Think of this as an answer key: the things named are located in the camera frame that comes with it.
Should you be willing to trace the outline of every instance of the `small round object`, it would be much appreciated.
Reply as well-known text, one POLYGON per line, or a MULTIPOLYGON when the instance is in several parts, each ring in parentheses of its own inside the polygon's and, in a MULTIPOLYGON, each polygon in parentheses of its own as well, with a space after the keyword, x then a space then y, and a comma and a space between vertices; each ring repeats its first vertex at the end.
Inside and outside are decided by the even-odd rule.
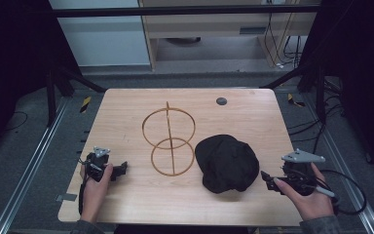
POLYGON ((227 99, 224 97, 219 97, 215 102, 217 102, 219 105, 225 105, 227 104, 227 99))

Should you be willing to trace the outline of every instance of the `gray floor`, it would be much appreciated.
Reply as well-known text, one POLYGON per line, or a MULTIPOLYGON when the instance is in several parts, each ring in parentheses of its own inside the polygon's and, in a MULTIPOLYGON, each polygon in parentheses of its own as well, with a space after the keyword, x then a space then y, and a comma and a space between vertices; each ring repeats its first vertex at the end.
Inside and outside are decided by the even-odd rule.
MULTIPOLYGON (((120 76, 88 78, 105 88, 255 88, 268 84, 290 69, 292 64, 284 68, 268 66, 255 38, 202 38, 199 43, 191 43, 186 39, 171 39, 160 42, 157 67, 152 72, 141 74, 135 71, 120 76)), ((290 133, 299 129, 291 127, 314 121, 316 118, 309 106, 300 107, 288 103, 288 93, 292 93, 297 101, 309 103, 312 100, 314 92, 298 94, 293 86, 296 82, 297 79, 293 79, 276 91, 280 110, 290 133)), ((77 89, 73 97, 60 97, 57 94, 57 104, 65 104, 64 114, 51 144, 44 150, 42 161, 37 162, 34 178, 30 184, 26 184, 28 189, 21 198, 20 206, 16 207, 18 210, 15 217, 13 220, 10 219, 10 229, 13 233, 40 233, 42 230, 55 233, 70 230, 72 227, 71 223, 57 220, 60 203, 55 201, 55 198, 66 191, 80 155, 79 151, 85 144, 87 131, 91 129, 103 97, 102 94, 97 94, 78 83, 74 82, 73 85, 77 89), (80 113, 83 99, 87 96, 91 96, 92 101, 87 112, 80 113)), ((333 98, 328 104, 330 108, 339 102, 333 98)), ((22 180, 30 159, 35 155, 35 150, 46 131, 46 124, 44 89, 19 100, 17 113, 8 124, 8 129, 12 130, 2 133, 0 138, 0 214, 22 180)), ((315 137, 317 133, 318 126, 315 126, 302 134, 292 136, 294 148, 311 152, 313 140, 297 140, 315 137)), ((374 215, 374 165, 366 163, 364 151, 349 121, 343 116, 343 108, 337 108, 329 113, 326 131, 318 143, 317 154, 327 159, 321 168, 338 169, 341 161, 346 163, 349 172, 368 196, 370 211, 367 210, 366 214, 339 214, 343 232, 374 233, 362 224, 369 215, 374 215), (332 143, 337 146, 336 158, 332 143)), ((342 208, 354 209, 349 186, 331 175, 328 176, 328 180, 335 192, 342 197, 342 208)), ((100 225, 106 231, 114 229, 113 224, 100 225)), ((259 231, 300 233, 298 227, 260 227, 259 231)))

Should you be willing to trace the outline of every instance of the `circular wire frame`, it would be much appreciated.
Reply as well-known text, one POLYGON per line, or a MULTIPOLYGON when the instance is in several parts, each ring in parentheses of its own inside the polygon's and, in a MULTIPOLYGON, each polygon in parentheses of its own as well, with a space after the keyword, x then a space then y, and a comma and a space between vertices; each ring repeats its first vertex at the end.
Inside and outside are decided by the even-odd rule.
POLYGON ((190 136, 187 140, 182 139, 182 141, 184 141, 184 143, 183 143, 183 144, 180 144, 180 145, 177 145, 177 146, 173 147, 172 149, 176 149, 176 148, 179 148, 179 147, 181 147, 181 146, 186 145, 188 142, 190 142, 190 140, 191 140, 191 139, 193 138, 193 136, 194 136, 194 133, 196 132, 196 121, 194 120, 193 116, 191 116, 189 113, 187 113, 187 111, 182 110, 182 109, 179 109, 179 108, 173 108, 173 107, 168 107, 168 108, 158 109, 158 110, 154 111, 153 113, 149 114, 149 115, 144 119, 144 121, 142 122, 142 134, 144 135, 145 140, 147 140, 147 142, 148 142, 149 144, 151 144, 152 146, 154 146, 155 148, 159 148, 159 149, 171 149, 171 147, 160 147, 160 146, 158 146, 160 143, 166 141, 166 140, 169 139, 169 138, 160 141, 158 144, 154 144, 153 142, 151 142, 150 140, 148 140, 147 136, 145 135, 145 123, 147 122, 147 120, 148 120, 152 115, 157 114, 157 113, 162 112, 162 111, 169 111, 169 110, 182 112, 182 113, 188 115, 188 116, 191 118, 191 120, 193 121, 193 133, 191 134, 191 136, 190 136))
POLYGON ((187 140, 185 140, 185 139, 182 139, 182 138, 179 138, 179 137, 173 137, 172 139, 178 139, 178 140, 184 141, 183 145, 187 144, 188 146, 190 146, 191 153, 192 153, 191 162, 190 162, 190 165, 184 171, 182 171, 180 173, 176 173, 175 172, 174 165, 172 165, 172 169, 173 169, 173 173, 172 174, 165 173, 165 172, 161 171, 156 166, 156 164, 154 163, 154 152, 156 151, 157 148, 163 149, 163 148, 159 147, 159 145, 161 143, 163 143, 164 141, 166 141, 166 140, 170 140, 170 138, 165 138, 165 139, 161 140, 157 145, 154 145, 153 151, 151 152, 151 163, 153 164, 154 169, 157 172, 159 172, 160 174, 164 175, 164 176, 180 176, 180 175, 184 174, 185 172, 187 172, 193 166, 193 163, 194 163, 194 149, 193 149, 193 146, 191 146, 191 144, 187 140))

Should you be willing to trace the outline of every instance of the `floor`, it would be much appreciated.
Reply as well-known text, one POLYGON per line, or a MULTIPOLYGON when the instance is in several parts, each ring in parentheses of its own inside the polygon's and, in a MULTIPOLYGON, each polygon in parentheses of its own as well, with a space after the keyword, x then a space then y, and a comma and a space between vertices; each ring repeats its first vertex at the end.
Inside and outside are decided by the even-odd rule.
MULTIPOLYGON (((295 48, 295 40, 288 51, 295 48)), ((160 41, 157 66, 148 72, 87 78, 107 88, 256 88, 266 85, 293 69, 291 58, 283 68, 270 67, 255 37, 164 39, 160 41)), ((294 78, 276 89, 278 103, 288 131, 303 129, 301 124, 316 120, 314 91, 299 94, 294 78), (296 102, 289 103, 288 94, 296 102)), ((38 90, 19 100, 17 112, 0 138, 0 228, 9 233, 67 233, 72 223, 61 223, 56 214, 60 203, 56 195, 66 191, 88 131, 102 101, 87 87, 73 83, 73 97, 57 96, 62 118, 56 128, 47 129, 46 91, 38 90), (80 113, 83 99, 91 96, 86 113, 80 113), (42 145, 43 137, 50 144, 42 145)), ((343 233, 374 233, 374 165, 366 163, 355 132, 343 115, 337 98, 328 101, 328 123, 318 141, 316 153, 328 158, 325 168, 343 171, 362 186, 368 207, 360 215, 339 214, 343 233)), ((291 136, 294 148, 313 151, 319 125, 291 136)), ((341 208, 354 210, 361 202, 358 191, 339 177, 327 175, 332 188, 344 203, 341 208)), ((113 224, 101 223, 105 231, 113 224)), ((300 233, 298 227, 252 227, 255 233, 300 233)))

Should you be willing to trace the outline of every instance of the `metal bar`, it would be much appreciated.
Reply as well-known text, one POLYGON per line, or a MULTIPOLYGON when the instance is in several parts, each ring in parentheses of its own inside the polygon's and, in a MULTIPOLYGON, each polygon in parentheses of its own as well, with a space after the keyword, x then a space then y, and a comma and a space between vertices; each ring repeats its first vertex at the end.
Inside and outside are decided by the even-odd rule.
POLYGON ((12 221, 14 220, 15 215, 18 212, 20 204, 23 201, 23 198, 26 195, 26 192, 31 184, 33 178, 38 171, 39 165, 41 164, 42 159, 44 158, 47 149, 51 143, 51 140, 54 137, 57 127, 59 126, 60 120, 65 112, 65 108, 69 102, 69 98, 63 97, 59 104, 58 115, 55 118, 54 123, 47 128, 44 132, 41 141, 39 142, 37 148, 35 149, 34 154, 32 155, 29 164, 27 165, 25 172, 19 180, 17 188, 15 189, 11 199, 9 200, 4 211, 0 215, 0 234, 5 234, 8 232, 12 221))
POLYGON ((330 9, 321 4, 304 5, 231 5, 231 6, 183 6, 183 7, 141 7, 103 9, 55 9, 31 11, 30 15, 56 18, 86 17, 129 17, 165 15, 207 15, 207 14, 258 14, 258 13, 315 13, 330 9))
POLYGON ((105 93, 107 91, 107 89, 102 88, 102 87, 94 84, 93 82, 90 82, 89 80, 85 79, 83 76, 77 75, 77 74, 73 73, 72 71, 66 69, 65 67, 61 67, 59 69, 59 72, 62 72, 64 75, 80 82, 81 84, 89 87, 92 90, 95 90, 98 93, 105 93))
MULTIPOLYGON (((306 104, 310 108, 314 117, 318 118, 314 110, 313 98, 309 94, 303 94, 303 98, 306 101, 306 104)), ((331 133, 327 129, 324 129, 323 139, 325 140, 327 148, 329 149, 329 156, 332 158, 336 170, 355 180, 354 175, 352 174, 351 170, 348 168, 348 165, 343 159, 342 154, 340 153, 331 133)), ((351 197, 352 203, 354 204, 354 207, 356 209, 359 209, 363 202, 363 198, 360 194, 360 191, 351 183, 346 182, 345 179, 343 181, 345 184, 345 188, 347 189, 348 195, 351 197)), ((374 212, 369 203, 367 204, 366 209, 359 214, 359 217, 362 220, 363 226, 365 227, 366 231, 368 233, 374 233, 374 212)))
POLYGON ((50 127, 56 118, 56 91, 53 73, 48 72, 47 77, 47 100, 48 100, 48 124, 50 127))
POLYGON ((318 65, 318 81, 317 81, 317 99, 316 111, 318 119, 322 124, 326 124, 326 113, 324 111, 324 67, 323 64, 318 65))

